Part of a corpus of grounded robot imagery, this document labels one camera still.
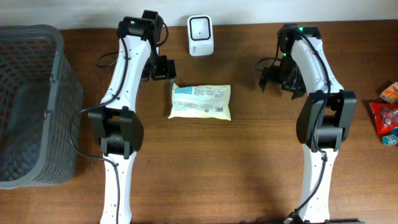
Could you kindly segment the red snack bag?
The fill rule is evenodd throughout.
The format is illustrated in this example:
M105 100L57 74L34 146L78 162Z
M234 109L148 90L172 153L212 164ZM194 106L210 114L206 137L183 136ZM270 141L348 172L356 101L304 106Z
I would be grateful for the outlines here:
M397 104L370 102L369 106L374 116L376 131L379 136L385 135L397 127Z

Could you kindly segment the blue mouthwash bottle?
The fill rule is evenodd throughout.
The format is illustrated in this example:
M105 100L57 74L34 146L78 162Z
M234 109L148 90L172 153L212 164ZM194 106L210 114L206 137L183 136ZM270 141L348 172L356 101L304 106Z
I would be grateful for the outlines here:
M385 146L396 146L398 143L397 138L398 128L394 128L389 135L382 137L382 143Z

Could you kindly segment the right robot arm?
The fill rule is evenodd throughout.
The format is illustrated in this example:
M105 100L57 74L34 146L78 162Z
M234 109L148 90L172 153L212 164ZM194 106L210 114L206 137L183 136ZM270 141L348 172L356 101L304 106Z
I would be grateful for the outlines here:
M292 98L307 99L296 122L303 147L302 194L285 223L331 223L329 194L338 151L347 139L357 98L334 76L315 26L284 24L277 32L271 64L261 69L259 86L277 83Z

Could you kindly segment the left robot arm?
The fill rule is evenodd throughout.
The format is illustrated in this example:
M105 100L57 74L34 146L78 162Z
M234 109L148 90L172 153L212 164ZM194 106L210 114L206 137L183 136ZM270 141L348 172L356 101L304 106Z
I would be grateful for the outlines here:
M158 12L145 10L141 17L125 17L116 30L118 58L101 103L88 117L105 167L104 209L101 223L131 223L132 167L144 139L136 114L141 80L172 80L175 63L160 55L160 36L167 26Z

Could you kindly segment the yellow snack bag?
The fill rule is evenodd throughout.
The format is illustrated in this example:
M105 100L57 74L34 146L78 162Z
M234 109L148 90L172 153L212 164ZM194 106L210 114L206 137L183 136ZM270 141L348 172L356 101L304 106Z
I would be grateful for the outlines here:
M231 85L170 87L170 118L215 118L231 121Z

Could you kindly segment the small orange snack packet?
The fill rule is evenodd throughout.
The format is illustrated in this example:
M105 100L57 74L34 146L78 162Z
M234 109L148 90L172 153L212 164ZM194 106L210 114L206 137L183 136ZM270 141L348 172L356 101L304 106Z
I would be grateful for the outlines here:
M394 82L381 92L379 97L389 104L397 104L398 102L398 83Z

